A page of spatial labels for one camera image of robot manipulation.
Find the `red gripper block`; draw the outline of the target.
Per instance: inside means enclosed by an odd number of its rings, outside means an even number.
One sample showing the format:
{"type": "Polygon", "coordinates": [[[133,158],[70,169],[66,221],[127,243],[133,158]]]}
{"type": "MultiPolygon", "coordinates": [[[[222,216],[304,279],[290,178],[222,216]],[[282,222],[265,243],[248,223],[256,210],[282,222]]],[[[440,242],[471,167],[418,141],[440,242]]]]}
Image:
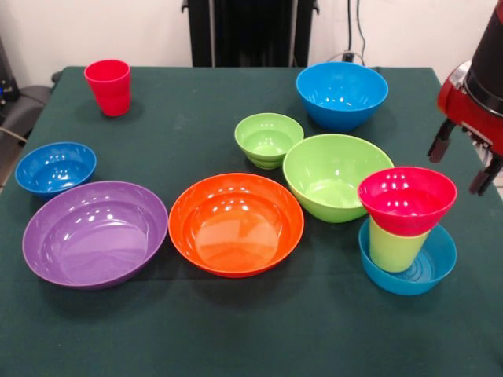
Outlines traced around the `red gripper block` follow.
{"type": "MultiPolygon", "coordinates": [[[[468,131],[471,138],[488,150],[502,149],[502,95],[492,94],[465,61],[456,67],[443,83],[437,106],[445,115],[428,150],[431,163],[439,163],[450,144],[455,126],[468,131]]],[[[469,192],[482,196],[502,170],[502,156],[485,151],[482,168],[473,179],[469,192]]]]}

